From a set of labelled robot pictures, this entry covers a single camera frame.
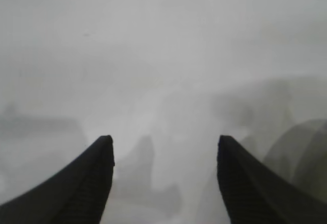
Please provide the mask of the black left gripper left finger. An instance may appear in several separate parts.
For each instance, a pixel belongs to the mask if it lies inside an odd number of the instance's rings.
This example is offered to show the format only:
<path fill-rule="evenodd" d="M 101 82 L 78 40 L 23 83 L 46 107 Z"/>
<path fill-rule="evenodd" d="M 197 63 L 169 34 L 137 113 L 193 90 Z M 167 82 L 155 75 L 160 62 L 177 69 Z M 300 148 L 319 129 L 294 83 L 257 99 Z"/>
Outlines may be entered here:
<path fill-rule="evenodd" d="M 45 182 L 2 204 L 1 223 L 100 223 L 113 168 L 113 139 L 101 136 Z"/>

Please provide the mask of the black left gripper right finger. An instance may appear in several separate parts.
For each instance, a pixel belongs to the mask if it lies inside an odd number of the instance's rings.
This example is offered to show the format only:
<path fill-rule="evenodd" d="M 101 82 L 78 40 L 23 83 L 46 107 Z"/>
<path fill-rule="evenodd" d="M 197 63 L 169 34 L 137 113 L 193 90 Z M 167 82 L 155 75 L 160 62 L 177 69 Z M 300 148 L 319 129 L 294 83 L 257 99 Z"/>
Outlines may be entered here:
<path fill-rule="evenodd" d="M 218 142 L 217 181 L 231 223 L 326 223 L 326 204 L 262 164 L 233 137 Z"/>

